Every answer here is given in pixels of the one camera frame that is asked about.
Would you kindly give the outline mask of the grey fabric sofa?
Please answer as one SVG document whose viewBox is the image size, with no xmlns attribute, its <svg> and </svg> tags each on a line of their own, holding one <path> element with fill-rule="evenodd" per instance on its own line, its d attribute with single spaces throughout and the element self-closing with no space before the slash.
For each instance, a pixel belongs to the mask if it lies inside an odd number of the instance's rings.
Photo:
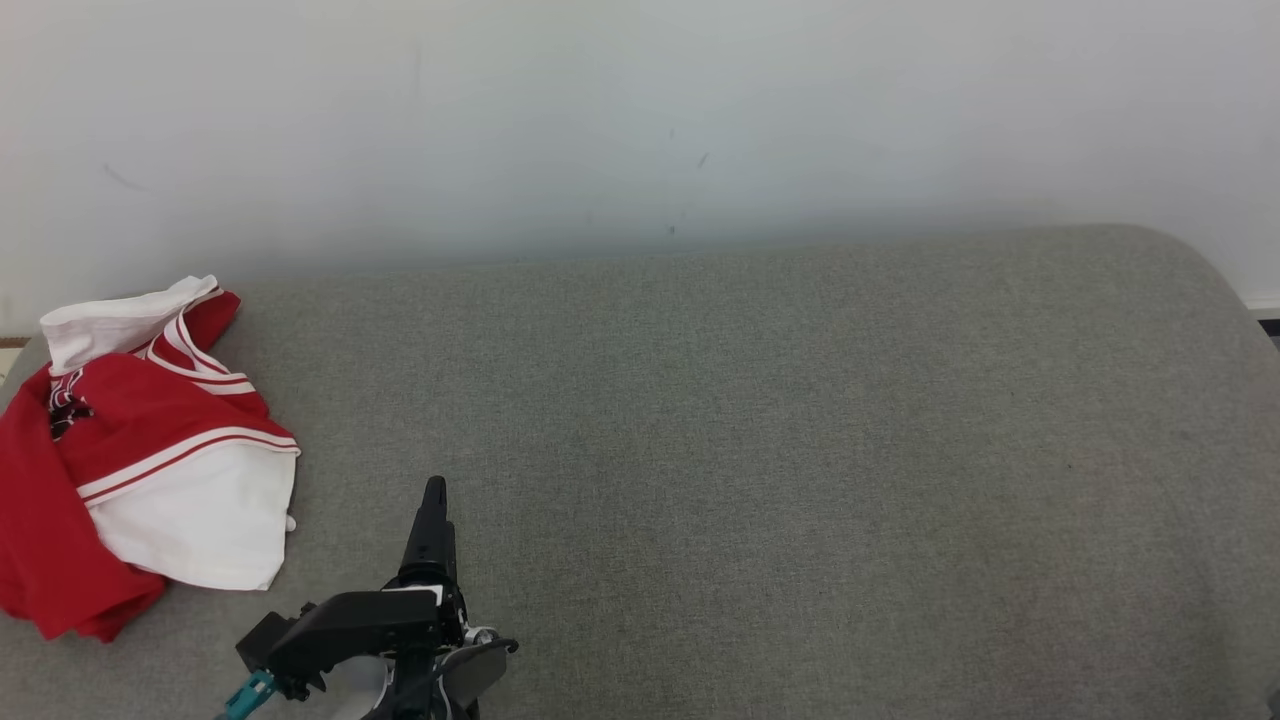
<svg viewBox="0 0 1280 720">
<path fill-rule="evenodd" d="M 0 720 L 211 720 L 447 478 L 483 720 L 1267 720 L 1280 352 L 1133 225 L 238 283 L 298 438 L 268 593 L 0 619 Z"/>
</svg>

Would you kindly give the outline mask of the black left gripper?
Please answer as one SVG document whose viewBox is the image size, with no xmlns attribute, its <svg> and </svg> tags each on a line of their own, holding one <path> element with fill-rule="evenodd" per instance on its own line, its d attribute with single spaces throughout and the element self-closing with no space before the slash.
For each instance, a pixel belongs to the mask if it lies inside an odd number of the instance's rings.
<svg viewBox="0 0 1280 720">
<path fill-rule="evenodd" d="M 494 626 L 472 625 L 462 591 L 457 587 L 456 534 L 448 519 L 447 480 L 428 479 L 399 564 L 399 580 L 383 592 L 419 592 L 436 606 L 436 629 L 429 637 L 397 637 L 380 652 L 387 661 L 436 660 L 462 648 L 498 641 Z"/>
</svg>

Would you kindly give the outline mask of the red and white basketball jersey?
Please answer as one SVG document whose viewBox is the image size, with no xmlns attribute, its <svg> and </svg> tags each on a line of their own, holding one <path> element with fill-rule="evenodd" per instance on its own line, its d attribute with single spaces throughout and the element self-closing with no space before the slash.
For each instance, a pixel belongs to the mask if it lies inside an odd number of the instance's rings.
<svg viewBox="0 0 1280 720">
<path fill-rule="evenodd" d="M 108 643 L 168 582 L 271 585 L 301 448 L 211 355 L 239 306 L 186 277 L 41 319 L 50 360 L 0 413 L 1 612 Z"/>
</svg>

